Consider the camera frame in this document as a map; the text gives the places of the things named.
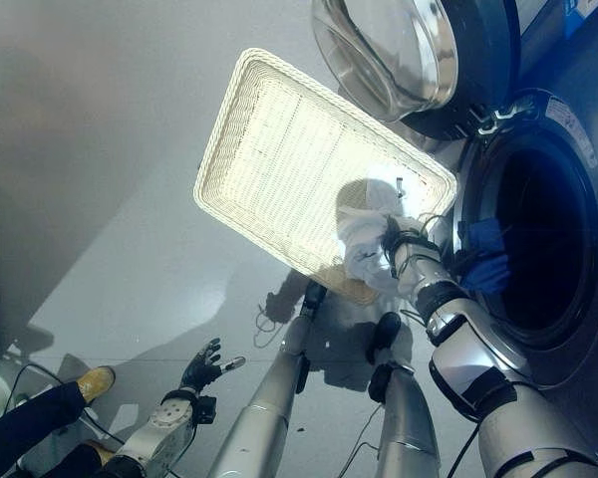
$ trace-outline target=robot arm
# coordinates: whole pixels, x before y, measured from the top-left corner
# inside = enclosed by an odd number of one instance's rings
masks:
[[[435,383],[479,423],[487,478],[598,477],[596,454],[532,385],[520,347],[451,278],[437,247],[393,218],[383,246],[400,294],[418,310],[436,346],[430,361]]]
[[[124,444],[96,478],[157,478],[185,452],[199,424],[212,423],[216,398],[200,396],[203,388],[245,363],[238,357],[215,364],[219,339],[206,344],[183,373],[179,388],[170,391],[149,421]]]

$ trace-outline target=tan work boot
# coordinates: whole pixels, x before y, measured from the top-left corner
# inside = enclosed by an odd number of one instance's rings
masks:
[[[78,378],[78,387],[86,403],[91,403],[116,381],[116,373],[109,366],[91,368]]]
[[[113,458],[113,455],[115,455],[115,452],[111,451],[109,448],[105,448],[104,445],[98,443],[97,441],[87,440],[84,442],[84,444],[90,446],[98,452],[102,466],[106,465],[109,460]]]

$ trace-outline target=washing machine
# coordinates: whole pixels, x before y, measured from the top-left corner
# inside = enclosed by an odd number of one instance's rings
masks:
[[[377,5],[313,1],[324,59],[375,118],[460,141],[454,257],[496,221],[505,287],[471,293],[598,450],[598,1]]]

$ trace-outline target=black glove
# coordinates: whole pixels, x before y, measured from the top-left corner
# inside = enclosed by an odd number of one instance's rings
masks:
[[[246,363],[244,357],[236,357],[215,364],[221,358],[221,355],[217,354],[219,349],[221,349],[219,339],[213,339],[206,344],[188,364],[181,376],[179,388],[188,387],[200,393],[205,386],[214,382],[222,374],[235,370]]]

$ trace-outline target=jeans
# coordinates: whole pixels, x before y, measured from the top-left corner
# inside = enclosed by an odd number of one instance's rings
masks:
[[[57,428],[76,421],[86,406],[76,382],[52,388],[0,418],[0,476]],[[79,445],[45,478],[88,477],[101,467],[98,452]]]

